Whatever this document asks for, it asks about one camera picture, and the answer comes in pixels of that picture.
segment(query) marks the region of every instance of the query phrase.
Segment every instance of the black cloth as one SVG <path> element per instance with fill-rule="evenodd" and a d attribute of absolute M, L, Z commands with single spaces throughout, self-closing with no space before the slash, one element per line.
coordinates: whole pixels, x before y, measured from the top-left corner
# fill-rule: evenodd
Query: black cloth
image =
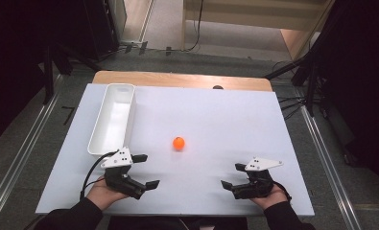
<path fill-rule="evenodd" d="M 272 230 L 313 230 L 310 223 L 302 223 L 289 202 L 281 202 L 266 209 L 268 225 Z M 67 229 L 95 229 L 103 217 L 102 211 L 89 199 L 84 198 L 69 210 L 58 209 L 49 213 L 36 224 L 35 230 L 67 230 Z M 161 230 L 176 229 L 185 230 L 185 226 L 199 229 L 200 225 L 211 223 L 215 230 L 247 229 L 246 218 L 174 218 L 174 217 L 149 217 L 149 218 L 121 218 L 110 220 L 109 230 Z"/>

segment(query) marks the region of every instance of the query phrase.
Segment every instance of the black sleeve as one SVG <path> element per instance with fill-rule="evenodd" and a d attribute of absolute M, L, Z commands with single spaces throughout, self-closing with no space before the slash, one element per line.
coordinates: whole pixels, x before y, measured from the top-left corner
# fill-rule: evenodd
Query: black sleeve
<path fill-rule="evenodd" d="M 310 223 L 302 223 L 290 202 L 277 203 L 264 211 L 271 230 L 315 230 Z"/>
<path fill-rule="evenodd" d="M 35 230 L 94 230 L 103 217 L 100 210 L 88 198 L 82 199 L 71 209 L 57 209 L 40 220 Z"/>

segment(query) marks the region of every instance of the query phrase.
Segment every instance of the wooden table edge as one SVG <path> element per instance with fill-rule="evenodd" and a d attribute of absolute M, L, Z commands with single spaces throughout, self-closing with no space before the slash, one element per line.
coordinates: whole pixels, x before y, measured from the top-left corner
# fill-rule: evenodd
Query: wooden table edge
<path fill-rule="evenodd" d="M 220 85 L 223 89 L 272 92 L 271 83 L 266 79 L 155 72 L 99 71 L 93 83 L 188 88 L 213 88 Z"/>

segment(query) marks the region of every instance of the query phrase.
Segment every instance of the floor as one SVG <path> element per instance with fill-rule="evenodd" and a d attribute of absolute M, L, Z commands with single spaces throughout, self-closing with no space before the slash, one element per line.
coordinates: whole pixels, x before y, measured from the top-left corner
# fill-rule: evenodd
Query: floor
<path fill-rule="evenodd" d="M 125 2 L 128 14 L 130 11 L 142 13 L 128 17 L 124 42 L 139 46 L 141 42 L 148 41 L 148 50 L 145 55 L 132 51 L 129 54 L 111 56 L 100 63 L 107 69 L 261 77 L 291 62 L 279 30 L 216 23 L 201 23 L 200 45 L 193 52 L 187 55 L 176 54 L 175 62 L 163 61 L 166 57 L 160 55 L 159 50 L 168 46 L 179 49 L 180 46 L 180 1 Z M 186 24 L 186 47 L 191 47 L 196 38 L 195 30 L 192 30 L 194 22 L 187 21 Z M 38 140 L 34 143 L 30 158 L 21 169 L 22 172 L 19 171 L 15 186 L 10 188 L 13 190 L 12 194 L 4 200 L 6 204 L 0 210 L 0 229 L 15 229 L 18 226 L 23 228 L 35 217 L 38 198 L 70 126 L 70 123 L 65 123 L 71 116 L 65 107 L 77 107 L 83 93 L 81 85 L 91 82 L 94 76 L 94 73 L 85 67 L 77 63 L 75 66 L 72 76 L 63 79 L 60 96 L 49 114 L 49 119 L 45 121 L 45 128 L 37 137 Z M 291 77 L 292 73 L 289 72 L 272 80 L 273 90 L 278 97 L 296 94 L 298 89 L 290 84 Z M 43 91 L 36 95 L 0 138 L 0 185 L 15 156 L 20 152 L 18 150 L 21 150 L 23 141 L 18 140 L 25 140 L 28 131 L 33 128 L 42 99 Z M 312 141 L 306 118 L 302 110 L 299 110 L 295 116 L 287 120 L 287 128 L 316 211 L 315 217 L 303 220 L 314 223 L 317 229 L 379 229 L 379 178 L 366 168 L 347 166 L 332 127 L 321 116 L 316 116 L 315 122 L 361 227 L 349 228 L 344 223 L 341 208 L 320 161 L 318 146 Z M 41 162 L 44 162 L 44 167 L 40 167 Z M 106 221 L 107 218 L 98 229 L 106 229 Z M 262 218 L 250 218 L 249 229 L 268 227 Z"/>

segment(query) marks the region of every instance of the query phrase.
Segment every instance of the black stand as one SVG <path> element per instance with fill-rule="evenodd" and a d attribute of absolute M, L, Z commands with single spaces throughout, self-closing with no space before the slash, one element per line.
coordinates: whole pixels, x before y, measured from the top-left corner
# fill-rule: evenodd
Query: black stand
<path fill-rule="evenodd" d="M 313 100 L 314 93 L 316 90 L 316 83 L 318 79 L 320 49 L 322 48 L 327 37 L 329 37 L 336 23 L 342 17 L 343 13 L 345 12 L 345 9 L 347 9 L 350 2 L 351 0 L 338 0 L 334 3 L 334 6 L 329 14 L 329 17 L 323 27 L 322 32 L 320 33 L 317 41 L 314 43 L 314 45 L 311 47 L 311 49 L 305 56 L 265 76 L 267 80 L 272 80 L 288 71 L 293 70 L 296 67 L 299 67 L 296 70 L 294 77 L 292 78 L 292 83 L 294 86 L 301 86 L 308 79 L 308 77 L 310 77 L 305 106 L 312 117 L 314 116 Z"/>
<path fill-rule="evenodd" d="M 73 67 L 67 57 L 76 58 L 81 63 L 92 69 L 94 72 L 103 70 L 100 66 L 91 62 L 89 59 L 72 50 L 69 47 L 55 44 L 45 48 L 44 51 L 44 75 L 45 75 L 45 99 L 43 104 L 47 104 L 54 96 L 54 76 L 52 61 L 57 65 L 61 74 L 70 75 Z"/>

